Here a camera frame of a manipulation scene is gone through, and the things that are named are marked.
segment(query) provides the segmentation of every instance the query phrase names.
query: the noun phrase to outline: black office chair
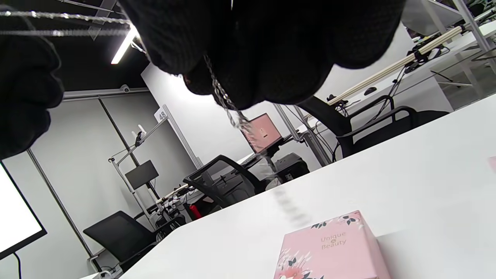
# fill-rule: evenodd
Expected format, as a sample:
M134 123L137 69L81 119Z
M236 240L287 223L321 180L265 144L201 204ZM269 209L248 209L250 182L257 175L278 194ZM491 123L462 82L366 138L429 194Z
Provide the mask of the black office chair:
M389 100L391 107L389 112L377 117L377 119L370 121L358 129L352 129L351 119L353 117L385 100ZM300 103L298 106L317 118L336 135L336 138L341 145L343 158L358 153L383 141L394 138L395 136L401 135L409 130L448 114L446 111L417 112L413 108L406 106L395 108L393 99L387 95L377 98L358 111L350 114L348 117L345 117L333 107L329 106L327 103L315 96ZM396 114L401 111L407 112L408 116L401 119L396 119ZM364 136L357 141L353 140L354 135L387 119L391 119L392 123Z
M126 272L157 245L157 234L165 237L184 224L185 218L180 215L151 232L131 216L118 211L83 232L112 253Z
M266 182L224 155L219 155L183 180L202 191L221 208L265 191Z

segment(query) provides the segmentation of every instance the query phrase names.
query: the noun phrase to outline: metal chain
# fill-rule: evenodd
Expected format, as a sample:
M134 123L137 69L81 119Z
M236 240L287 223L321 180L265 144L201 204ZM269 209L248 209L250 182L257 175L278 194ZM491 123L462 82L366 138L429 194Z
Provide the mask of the metal chain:
M127 29L102 29L102 30L92 30L92 29L79 29L79 30L11 30L11 31L0 31L1 35L10 36L40 36L40 37L81 37L81 36L125 36L129 33Z
M32 17L32 18L65 18L65 19L81 19L81 20L97 20L108 23L119 23L132 25L130 20L122 18L111 18L103 16L90 16L82 14L70 14L70 13L55 13L55 12L42 12L42 11L0 11L0 16L9 17Z
M252 144L258 144L255 140L255 136L252 130L251 123L244 116L244 114L236 108L232 100L229 98L228 94L221 86L219 80L214 74L213 66L210 58L207 55L204 55L205 63L207 64L207 68L210 72L210 76L212 77L212 86L214 88L215 96L220 100L220 103L229 117L229 121L231 121L231 125L235 128L238 128L242 131L247 132L247 137L250 139ZM236 124L231 112L229 110L233 110L237 113L239 118L239 124ZM270 160L270 158L258 154L257 156L262 156L264 159ZM268 177L271 179L278 179L275 173L269 173ZM286 214L290 217L290 221L295 224L296 227L302 227L308 225L311 221L311 218L305 214L301 209L294 204L291 198L287 195L286 191L284 191L281 187L275 187L273 189L276 201L279 203L281 208L286 212Z

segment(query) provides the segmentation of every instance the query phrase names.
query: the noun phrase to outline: computer monitor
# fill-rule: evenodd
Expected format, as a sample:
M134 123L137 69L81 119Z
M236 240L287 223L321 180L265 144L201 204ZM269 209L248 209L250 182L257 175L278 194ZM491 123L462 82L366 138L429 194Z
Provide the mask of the computer monitor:
M247 131L241 131L255 153L261 153L274 143L282 139L281 133L270 117L264 113L250 120L253 136L248 136Z
M9 172L0 167L0 260L47 234Z
M152 161L148 160L144 164L126 173L125 176L127 180L129 180L129 183L131 183L132 188L136 190L157 178L158 172L153 166Z

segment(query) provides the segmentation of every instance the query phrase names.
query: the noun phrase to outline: chair armrest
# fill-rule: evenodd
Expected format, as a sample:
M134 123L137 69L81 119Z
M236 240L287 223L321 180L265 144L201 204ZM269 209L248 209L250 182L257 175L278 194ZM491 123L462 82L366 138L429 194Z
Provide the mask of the chair armrest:
M336 138L338 139L341 139L341 138L347 138L347 137L352 137L372 126L374 126L375 124L379 123L379 122L382 122L384 120L386 120L387 118L397 114L398 112L400 111L406 111L408 113L408 115L411 117L411 127L413 128L415 126L415 123L416 123L416 113L417 111L415 111L413 108L411 107L407 107L407 106L401 106L401 107L397 107L395 108L394 110L378 117L377 119L375 119L374 121L370 121L369 123L361 126L360 128L354 130L354 131L351 131L347 134L344 134L344 135L341 135L341 136L336 136Z
M172 218L172 220L170 220L167 223L165 223L165 224L161 225L160 227L158 227L153 232L153 234L156 236L159 232L161 232L166 227L168 227L169 229L171 229L171 225L173 225L173 224L178 225L178 227L179 226L182 226L182 225L186 225L186 219L185 219L185 217L183 215L178 215L178 216Z
M350 114L348 117L349 118L353 118L357 115L359 115L360 113L372 108L373 106L375 106L376 104L380 103L381 101L384 101L384 100L389 100L389 106L391 107L391 110L394 110L394 101L393 101L393 98L390 97L389 95L382 95L380 96L379 98L375 99L374 101L370 102L369 104L365 105L363 108L357 110L356 112Z

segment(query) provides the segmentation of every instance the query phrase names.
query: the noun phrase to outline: security camera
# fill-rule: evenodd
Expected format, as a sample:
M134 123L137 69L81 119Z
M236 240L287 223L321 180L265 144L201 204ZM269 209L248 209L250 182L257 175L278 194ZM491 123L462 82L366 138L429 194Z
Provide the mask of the security camera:
M129 93L129 86L127 84L123 84L121 86L121 91L124 93Z

